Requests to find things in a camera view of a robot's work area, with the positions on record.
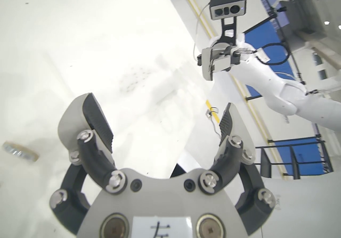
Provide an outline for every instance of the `cable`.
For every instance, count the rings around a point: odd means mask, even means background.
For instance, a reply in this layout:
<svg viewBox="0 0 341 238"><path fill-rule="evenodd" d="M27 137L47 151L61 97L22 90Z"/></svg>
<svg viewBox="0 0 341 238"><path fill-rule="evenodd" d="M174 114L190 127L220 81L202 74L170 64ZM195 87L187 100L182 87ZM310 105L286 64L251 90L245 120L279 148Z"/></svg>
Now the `cable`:
<svg viewBox="0 0 341 238"><path fill-rule="evenodd" d="M270 7L271 7L271 4L270 4L269 0L266 0L266 3L268 4L268 6L269 6L269 8L270 8ZM285 62L289 59L289 57L290 57L290 55L291 55L291 51L290 51L290 47L289 47L289 44L288 44L288 40L287 40L287 38L286 38L286 36L285 36L283 30L282 30L281 25L279 24L278 18L275 18L275 21L276 21L276 24L279 26L279 30L280 30L280 33L281 33L281 35L282 35L282 37L283 37L284 42L286 42L287 45L288 45L285 49L286 49L287 51L289 50L289 52L290 52L290 54L288 54L288 56L286 57L286 59L282 62L282 63L285 63ZM294 62L294 65L295 65L295 67L296 67L296 70L297 70L297 76L298 76L298 78L300 79L300 81L303 82L301 73L300 73L300 71L299 71L299 69L298 69L298 65L297 65L297 62L296 62L294 56L292 56L292 60L293 60L293 62Z"/></svg>
<svg viewBox="0 0 341 238"><path fill-rule="evenodd" d="M256 55L256 58L259 60L260 63L262 64L265 64L265 65L270 65L270 66L273 66L273 65L281 65L285 62L287 62L287 60L289 59L289 57L291 56L291 50L286 46L284 45L283 43L270 43L270 44L267 44L265 46L262 47L262 49L265 49L267 47L271 47L271 46L282 46L283 48L286 49L286 52L287 52L287 55L286 55L286 58L283 60L283 61L280 61L280 62L276 62L276 63L268 63L268 62L263 62L259 59L259 57Z"/></svg>
<svg viewBox="0 0 341 238"><path fill-rule="evenodd" d="M195 46L196 46L196 39L197 39L197 36L198 36L199 21L200 21L200 17L201 17L202 12L204 11L204 9L206 9L206 7L207 7L209 4L210 4L210 3L208 3L206 6L203 7L203 9L201 10L201 12L199 13L198 20L197 20L197 22L196 22L196 27L195 27L195 38L194 38L194 46L193 46L193 58L194 58L195 61L198 61L198 59L197 59L196 56L195 56Z"/></svg>
<svg viewBox="0 0 341 238"><path fill-rule="evenodd" d="M213 120L212 120L212 115L211 115L211 117L209 118L210 119L210 121L211 121L211 123L212 123L212 125L213 125L213 130L214 130L214 132L219 136L219 139L221 140L221 135L217 132L217 130L216 130L216 126L215 126L215 124L214 124L214 122L213 122Z"/></svg>
<svg viewBox="0 0 341 238"><path fill-rule="evenodd" d="M292 79L294 79L296 81L296 78L294 76L292 76L291 74L288 74L288 73L284 73L284 72L275 72L275 74L282 74L282 75L286 75Z"/></svg>

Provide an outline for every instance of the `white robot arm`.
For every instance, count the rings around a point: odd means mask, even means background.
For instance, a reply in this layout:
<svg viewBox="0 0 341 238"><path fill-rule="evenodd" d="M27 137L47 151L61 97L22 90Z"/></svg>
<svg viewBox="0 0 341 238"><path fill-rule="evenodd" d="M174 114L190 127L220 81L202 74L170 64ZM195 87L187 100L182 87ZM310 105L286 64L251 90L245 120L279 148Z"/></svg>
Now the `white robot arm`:
<svg viewBox="0 0 341 238"><path fill-rule="evenodd" d="M236 45L214 42L212 47L202 50L202 74L206 80L212 81L214 72L229 71L258 91L272 110L284 115L296 114L331 130L341 131L341 103L310 95L298 81L280 78L259 61L258 53L252 53L255 48L245 42L243 34L237 36Z"/></svg>

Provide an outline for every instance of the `white cable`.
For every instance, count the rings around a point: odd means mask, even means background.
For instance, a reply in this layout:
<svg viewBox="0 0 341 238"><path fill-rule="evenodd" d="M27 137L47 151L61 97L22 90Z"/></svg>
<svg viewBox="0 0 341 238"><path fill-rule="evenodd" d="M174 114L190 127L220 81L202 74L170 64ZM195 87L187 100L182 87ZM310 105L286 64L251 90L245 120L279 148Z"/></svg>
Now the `white cable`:
<svg viewBox="0 0 341 238"><path fill-rule="evenodd" d="M296 78L295 78L294 76L292 76L291 74L288 74L288 73L284 73L284 72L275 72L275 74L283 74L283 75L286 75L286 76L288 76L288 77L291 77L291 78L293 78L295 81L297 81Z"/></svg>
<svg viewBox="0 0 341 238"><path fill-rule="evenodd" d="M219 136L219 139L221 139L221 135L217 132L216 126L215 126L215 124L214 124L214 122L212 120L212 115L211 115L211 117L209 119L212 122L214 132Z"/></svg>
<svg viewBox="0 0 341 238"><path fill-rule="evenodd" d="M201 12L199 13L199 16L198 16L198 20L196 22L196 27L195 27L195 38L194 38L194 47L193 47L193 58L195 61L198 61L198 59L196 58L195 56L195 46L196 46L196 38L198 36L198 26L199 26L199 21L200 21L200 17L201 17L201 14L202 12L204 11L204 9L206 9L206 7L209 5L210 3L208 3L206 6L204 6L204 8L201 10Z"/></svg>

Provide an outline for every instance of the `silver screw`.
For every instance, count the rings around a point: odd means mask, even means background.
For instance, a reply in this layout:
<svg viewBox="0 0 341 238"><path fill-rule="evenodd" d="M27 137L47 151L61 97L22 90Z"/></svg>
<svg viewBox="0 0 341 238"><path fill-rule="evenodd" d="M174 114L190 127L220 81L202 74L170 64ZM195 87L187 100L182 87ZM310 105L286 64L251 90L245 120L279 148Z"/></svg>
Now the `silver screw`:
<svg viewBox="0 0 341 238"><path fill-rule="evenodd" d="M206 177L204 178L204 183L211 188L214 188L217 185L216 179L211 174L206 175Z"/></svg>
<svg viewBox="0 0 341 238"><path fill-rule="evenodd" d="M237 147L237 148L241 148L241 137L240 136L229 136L228 138L229 142L231 143L232 146Z"/></svg>
<svg viewBox="0 0 341 238"><path fill-rule="evenodd" d="M241 137L240 136L232 136L231 141L233 144L241 145Z"/></svg>
<svg viewBox="0 0 341 238"><path fill-rule="evenodd" d="M78 150L70 152L69 158L70 158L70 162L71 163L78 162L79 161L79 152L78 152Z"/></svg>
<svg viewBox="0 0 341 238"><path fill-rule="evenodd" d="M81 132L78 136L77 139L81 139L81 140L86 140L90 137L90 133L88 132L88 130Z"/></svg>
<svg viewBox="0 0 341 238"><path fill-rule="evenodd" d="M112 187L118 187L121 183L121 177L120 175L113 175L112 177L110 177L109 179L109 185Z"/></svg>
<svg viewBox="0 0 341 238"><path fill-rule="evenodd" d="M276 205L275 196L267 188L262 188L258 191L258 199L263 200L271 209L273 209Z"/></svg>
<svg viewBox="0 0 341 238"><path fill-rule="evenodd" d="M253 158L252 152L250 149L244 149L243 155L246 159L251 160Z"/></svg>
<svg viewBox="0 0 341 238"><path fill-rule="evenodd" d="M67 191L65 189L58 189L55 191L50 198L50 207L55 209L57 205L67 200Z"/></svg>
<svg viewBox="0 0 341 238"><path fill-rule="evenodd" d="M112 171L108 185L105 187L109 193L122 192L126 186L127 180L125 174L120 170Z"/></svg>

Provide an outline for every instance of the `robot end effector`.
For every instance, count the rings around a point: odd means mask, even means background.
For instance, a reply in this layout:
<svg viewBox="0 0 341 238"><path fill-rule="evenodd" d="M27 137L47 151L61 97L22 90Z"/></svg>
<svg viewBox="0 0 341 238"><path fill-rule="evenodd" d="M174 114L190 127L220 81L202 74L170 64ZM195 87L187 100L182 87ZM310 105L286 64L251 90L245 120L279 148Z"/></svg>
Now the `robot end effector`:
<svg viewBox="0 0 341 238"><path fill-rule="evenodd" d="M213 81L213 73L229 71L231 65L240 64L240 52L236 46L237 16L246 13L246 0L211 0L212 20L221 20L222 35L213 46L202 50L197 57L202 66L202 75L207 81ZM225 24L225 18L233 17L232 24ZM226 31L233 31L233 36L226 36Z"/></svg>

